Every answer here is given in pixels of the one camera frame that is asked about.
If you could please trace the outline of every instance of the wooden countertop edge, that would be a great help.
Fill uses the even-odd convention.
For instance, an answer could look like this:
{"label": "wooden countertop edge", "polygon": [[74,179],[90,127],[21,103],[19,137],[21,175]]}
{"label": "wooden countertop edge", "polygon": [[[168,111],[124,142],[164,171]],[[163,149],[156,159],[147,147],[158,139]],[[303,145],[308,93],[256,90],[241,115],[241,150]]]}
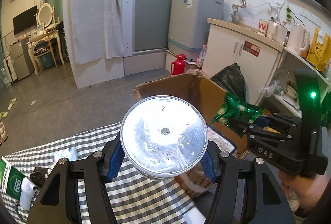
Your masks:
{"label": "wooden countertop edge", "polygon": [[236,31],[238,33],[241,33],[243,35],[246,35],[246,36],[249,36],[251,38],[254,38],[262,43],[265,43],[267,44],[268,46],[282,52],[284,50],[284,46],[277,43],[276,41],[273,41],[271,40],[270,38],[267,38],[266,36],[262,36],[252,30],[249,30],[247,28],[244,28],[240,25],[235,25],[233,23],[228,23],[226,21],[222,21],[222,20],[216,20],[216,19],[211,19],[211,18],[208,18],[207,19],[207,22],[210,23],[210,24],[213,24],[213,25],[217,25],[217,26],[221,26],[221,27],[224,27],[224,28],[227,28],[229,30],[233,30],[233,31]]}

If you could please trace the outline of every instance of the round transparent lid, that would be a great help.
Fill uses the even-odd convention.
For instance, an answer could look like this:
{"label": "round transparent lid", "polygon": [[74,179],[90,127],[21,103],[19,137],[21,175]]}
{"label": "round transparent lid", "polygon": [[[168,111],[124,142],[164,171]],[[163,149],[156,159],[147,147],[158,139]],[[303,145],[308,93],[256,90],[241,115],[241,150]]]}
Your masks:
{"label": "round transparent lid", "polygon": [[120,138],[126,156],[138,170],[168,178],[190,170],[201,160],[208,132],[202,115],[188,102],[153,96],[126,113]]}

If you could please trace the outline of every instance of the red thermos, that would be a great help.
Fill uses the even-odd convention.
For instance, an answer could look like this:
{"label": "red thermos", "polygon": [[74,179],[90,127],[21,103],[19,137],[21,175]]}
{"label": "red thermos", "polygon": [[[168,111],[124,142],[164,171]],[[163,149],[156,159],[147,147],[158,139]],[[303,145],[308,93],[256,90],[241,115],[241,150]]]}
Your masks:
{"label": "red thermos", "polygon": [[177,56],[177,60],[171,63],[171,74],[172,75],[178,75],[183,74],[185,69],[185,62],[184,59],[186,59],[184,54],[180,54]]}

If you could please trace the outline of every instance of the white kettle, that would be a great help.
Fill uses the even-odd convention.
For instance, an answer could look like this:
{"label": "white kettle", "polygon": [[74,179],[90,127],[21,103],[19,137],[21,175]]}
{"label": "white kettle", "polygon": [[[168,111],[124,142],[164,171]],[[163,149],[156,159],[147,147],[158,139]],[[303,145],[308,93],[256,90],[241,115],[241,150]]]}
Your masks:
{"label": "white kettle", "polygon": [[279,44],[284,45],[287,35],[287,28],[280,23],[269,21],[267,37],[276,41]]}
{"label": "white kettle", "polygon": [[302,52],[309,48],[310,33],[306,27],[303,27],[297,23],[293,23],[291,27],[291,33],[287,42],[287,48],[301,55]]}

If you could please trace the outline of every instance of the yellow bag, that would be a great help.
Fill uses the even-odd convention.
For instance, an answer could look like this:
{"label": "yellow bag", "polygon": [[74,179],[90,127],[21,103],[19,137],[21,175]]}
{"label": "yellow bag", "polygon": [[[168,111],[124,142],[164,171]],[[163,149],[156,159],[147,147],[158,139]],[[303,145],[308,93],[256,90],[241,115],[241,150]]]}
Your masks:
{"label": "yellow bag", "polygon": [[331,38],[328,34],[325,34],[321,44],[318,42],[321,41],[321,36],[319,37],[319,34],[320,29],[316,28],[307,60],[314,65],[318,71],[322,72],[323,69],[328,66],[331,58]]}

